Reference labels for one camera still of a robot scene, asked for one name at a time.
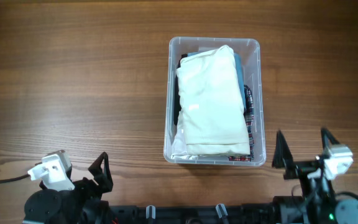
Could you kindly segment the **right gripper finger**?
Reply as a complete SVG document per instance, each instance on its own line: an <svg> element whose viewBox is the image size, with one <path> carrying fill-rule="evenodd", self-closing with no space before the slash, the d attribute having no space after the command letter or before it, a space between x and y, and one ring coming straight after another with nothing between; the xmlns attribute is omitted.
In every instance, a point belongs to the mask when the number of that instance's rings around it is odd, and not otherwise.
<svg viewBox="0 0 358 224"><path fill-rule="evenodd" d="M275 152L272 160L272 167L276 169L281 168L292 168L294 165L293 156L291 154L290 148L287 144L287 141L281 132L277 131L276 135L276 145Z"/></svg>
<svg viewBox="0 0 358 224"><path fill-rule="evenodd" d="M328 128L321 128L321 139L323 143L323 149L326 149L330 145L337 145L340 142L333 136Z"/></svg>

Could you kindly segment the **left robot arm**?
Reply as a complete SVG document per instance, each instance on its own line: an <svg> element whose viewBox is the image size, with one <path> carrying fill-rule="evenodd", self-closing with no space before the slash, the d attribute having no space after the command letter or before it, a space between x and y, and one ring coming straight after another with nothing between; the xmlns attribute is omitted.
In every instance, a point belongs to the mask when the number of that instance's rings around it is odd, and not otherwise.
<svg viewBox="0 0 358 224"><path fill-rule="evenodd" d="M73 166L65 151L47 154L27 171L31 180L41 180L38 192L24 205L23 223L105 223L117 224L117 215L103 194L111 192L113 181L108 155L102 152L89 166L93 178L72 181Z"/></svg>

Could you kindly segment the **blue jeans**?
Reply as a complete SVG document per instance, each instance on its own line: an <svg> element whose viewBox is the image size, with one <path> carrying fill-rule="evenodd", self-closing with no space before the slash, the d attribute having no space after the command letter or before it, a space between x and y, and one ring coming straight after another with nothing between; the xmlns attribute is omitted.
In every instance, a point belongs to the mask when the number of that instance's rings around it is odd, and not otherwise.
<svg viewBox="0 0 358 224"><path fill-rule="evenodd" d="M243 112L243 72L232 48L223 45L191 52L177 70L180 104L185 111L217 109Z"/></svg>

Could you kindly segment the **plaid red blue shirt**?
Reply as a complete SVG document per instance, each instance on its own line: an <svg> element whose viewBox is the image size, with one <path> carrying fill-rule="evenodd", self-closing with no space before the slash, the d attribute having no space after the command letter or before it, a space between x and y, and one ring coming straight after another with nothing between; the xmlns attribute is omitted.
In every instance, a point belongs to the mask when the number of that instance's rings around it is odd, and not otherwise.
<svg viewBox="0 0 358 224"><path fill-rule="evenodd" d="M246 100L246 107L244 111L244 118L247 125L247 130L249 134L249 146L250 146L250 153L248 155L241 155L241 156L229 156L228 159L230 161L242 161L242 162L250 162L254 159L254 138L252 135L252 125L254 122L254 100L252 96L252 90L247 86L244 85L244 94Z"/></svg>

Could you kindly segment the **clear plastic storage container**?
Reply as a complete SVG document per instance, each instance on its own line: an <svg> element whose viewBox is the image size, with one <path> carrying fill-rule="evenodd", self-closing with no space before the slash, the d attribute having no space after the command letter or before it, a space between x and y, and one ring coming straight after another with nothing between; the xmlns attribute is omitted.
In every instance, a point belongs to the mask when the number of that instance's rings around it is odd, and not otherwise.
<svg viewBox="0 0 358 224"><path fill-rule="evenodd" d="M170 41L163 155L173 164L257 167L265 162L257 40Z"/></svg>

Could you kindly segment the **cream cloth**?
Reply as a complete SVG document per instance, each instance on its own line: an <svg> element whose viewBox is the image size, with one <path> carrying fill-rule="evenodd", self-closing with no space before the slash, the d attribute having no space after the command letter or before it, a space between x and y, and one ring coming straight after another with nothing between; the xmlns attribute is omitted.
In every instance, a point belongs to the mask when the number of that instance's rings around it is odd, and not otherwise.
<svg viewBox="0 0 358 224"><path fill-rule="evenodd" d="M181 59L177 78L188 154L250 153L233 49L223 45Z"/></svg>

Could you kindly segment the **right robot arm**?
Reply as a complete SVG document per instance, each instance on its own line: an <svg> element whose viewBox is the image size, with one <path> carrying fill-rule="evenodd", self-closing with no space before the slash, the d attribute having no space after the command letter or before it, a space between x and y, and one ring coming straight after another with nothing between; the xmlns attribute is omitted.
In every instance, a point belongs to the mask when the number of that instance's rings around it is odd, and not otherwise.
<svg viewBox="0 0 358 224"><path fill-rule="evenodd" d="M294 161L287 141L277 131L272 167L284 169L285 180L299 180L302 196L292 195L291 203L281 203L282 223L358 223L358 195L335 192L332 181L345 174L353 153L341 144L327 128L321 128L323 150L311 161Z"/></svg>

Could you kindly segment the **black garment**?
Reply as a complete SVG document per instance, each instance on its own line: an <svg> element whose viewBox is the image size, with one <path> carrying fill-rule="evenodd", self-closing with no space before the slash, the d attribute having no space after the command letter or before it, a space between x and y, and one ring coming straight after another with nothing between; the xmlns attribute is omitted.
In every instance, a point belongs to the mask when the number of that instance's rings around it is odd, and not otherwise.
<svg viewBox="0 0 358 224"><path fill-rule="evenodd" d="M175 75L175 86L174 86L174 104L173 104L173 123L175 126L178 125L178 116L181 110L178 77Z"/></svg>

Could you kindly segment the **white printed t-shirt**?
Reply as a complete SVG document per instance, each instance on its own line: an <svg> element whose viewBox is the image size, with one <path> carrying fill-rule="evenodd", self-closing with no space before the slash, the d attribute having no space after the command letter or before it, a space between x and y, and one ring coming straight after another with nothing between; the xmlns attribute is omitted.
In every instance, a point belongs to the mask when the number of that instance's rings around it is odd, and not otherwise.
<svg viewBox="0 0 358 224"><path fill-rule="evenodd" d="M183 124L178 122L177 133L174 137L172 144L172 159L189 159L195 160L198 156L192 156L188 153L185 143Z"/></svg>

